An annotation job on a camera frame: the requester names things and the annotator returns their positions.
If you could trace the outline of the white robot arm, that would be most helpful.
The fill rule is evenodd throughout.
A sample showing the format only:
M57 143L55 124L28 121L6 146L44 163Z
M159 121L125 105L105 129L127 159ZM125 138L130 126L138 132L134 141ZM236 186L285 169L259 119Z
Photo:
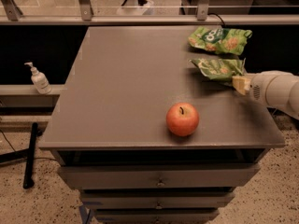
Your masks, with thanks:
M299 76L282 71L264 71L233 76L233 87L261 105L299 119Z

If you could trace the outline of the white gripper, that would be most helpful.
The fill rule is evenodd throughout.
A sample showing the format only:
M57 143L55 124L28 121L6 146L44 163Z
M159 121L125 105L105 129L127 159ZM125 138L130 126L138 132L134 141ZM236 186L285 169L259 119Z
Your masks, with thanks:
M281 75L279 71L265 71L257 73L252 79L248 76L234 76L233 87L242 95L247 95L251 100L265 106L281 105L278 92L270 85Z

